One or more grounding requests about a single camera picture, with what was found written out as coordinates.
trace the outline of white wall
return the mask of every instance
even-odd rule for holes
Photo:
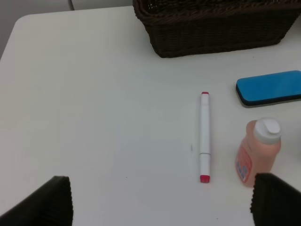
[[[131,6],[133,0],[72,0],[75,10]]]
[[[19,18],[28,14],[69,10],[68,0],[0,0],[0,58]]]

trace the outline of wicker basket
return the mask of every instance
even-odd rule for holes
[[[278,44],[301,13],[301,0],[134,0],[160,57]]]

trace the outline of soap bottle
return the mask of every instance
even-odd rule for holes
[[[270,172],[281,148],[281,128],[277,120],[266,117],[246,126],[236,156],[236,170],[247,187],[253,187],[257,173]]]

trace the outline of marker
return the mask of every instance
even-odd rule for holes
[[[201,183],[210,181],[210,111],[209,93],[202,92],[201,95],[201,116],[200,116],[200,152],[199,152],[199,171]]]

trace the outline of table surface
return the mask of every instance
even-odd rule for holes
[[[247,109],[237,79],[301,70],[301,20],[276,46],[158,57],[132,7],[26,16],[0,61],[0,213],[69,176],[74,226],[253,225],[235,172],[246,124],[272,116],[272,172],[301,190],[301,104]],[[199,97],[212,101],[212,180],[198,174]]]

